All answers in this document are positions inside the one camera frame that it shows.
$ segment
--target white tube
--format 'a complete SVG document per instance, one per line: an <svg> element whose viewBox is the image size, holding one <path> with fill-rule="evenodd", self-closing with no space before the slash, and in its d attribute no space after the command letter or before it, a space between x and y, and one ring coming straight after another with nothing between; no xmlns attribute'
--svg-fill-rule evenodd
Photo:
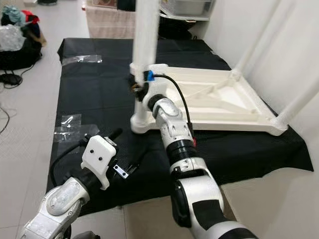
<svg viewBox="0 0 319 239"><path fill-rule="evenodd" d="M131 74L139 85L144 83L144 71L155 63L158 43L159 0L137 0L136 29L133 45ZM141 102L135 102L135 113L131 118L131 128L135 133L145 133L148 114Z"/></svg>
<svg viewBox="0 0 319 239"><path fill-rule="evenodd" d="M309 101L319 92L319 78L313 81L306 90L284 108L284 110L272 120L274 126L282 129L288 127L289 122L302 110Z"/></svg>
<svg viewBox="0 0 319 239"><path fill-rule="evenodd" d="M275 15L275 12L278 9L279 4L281 3L282 0L277 0L275 2L275 4L273 5L265 23L263 24L262 28L259 30L255 40L253 41L253 43L251 44L250 47L248 47L248 49L245 51L245 53L243 54L243 56L240 58L239 62L237 63L237 65L235 66L234 70L232 71L232 75L233 77L236 77L236 75L238 75L238 78L241 77L245 67L247 66L250 58L252 57L252 55L254 54L257 45L259 44L262 36L264 35L271 19L273 18L273 16Z"/></svg>

